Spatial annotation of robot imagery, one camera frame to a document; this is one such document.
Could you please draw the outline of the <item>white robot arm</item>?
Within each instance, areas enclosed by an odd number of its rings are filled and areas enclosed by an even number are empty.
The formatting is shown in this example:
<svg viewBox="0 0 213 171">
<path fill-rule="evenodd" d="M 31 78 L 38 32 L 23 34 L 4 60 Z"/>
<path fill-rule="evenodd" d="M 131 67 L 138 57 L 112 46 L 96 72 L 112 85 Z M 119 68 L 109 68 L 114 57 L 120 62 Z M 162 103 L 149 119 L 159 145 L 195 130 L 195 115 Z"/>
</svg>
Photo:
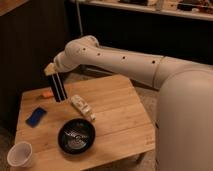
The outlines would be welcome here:
<svg viewBox="0 0 213 171">
<path fill-rule="evenodd" d="M 44 69 L 57 101 L 66 98 L 59 74 L 81 64 L 122 74 L 159 91 L 156 171 L 213 171 L 213 66 L 101 47 L 88 35 L 68 42 Z"/>
</svg>

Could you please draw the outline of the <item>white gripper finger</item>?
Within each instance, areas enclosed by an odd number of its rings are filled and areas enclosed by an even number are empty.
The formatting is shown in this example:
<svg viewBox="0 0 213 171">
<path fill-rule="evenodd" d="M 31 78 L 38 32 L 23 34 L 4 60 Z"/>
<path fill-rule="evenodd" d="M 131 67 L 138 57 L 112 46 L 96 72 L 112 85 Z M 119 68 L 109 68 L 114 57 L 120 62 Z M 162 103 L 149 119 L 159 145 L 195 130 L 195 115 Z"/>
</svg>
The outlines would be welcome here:
<svg viewBox="0 0 213 171">
<path fill-rule="evenodd" d="M 56 74 L 57 71 L 56 71 L 55 65 L 54 65 L 53 63 L 49 63 L 49 64 L 45 67 L 44 73 L 45 73 L 46 76 Z"/>
</svg>

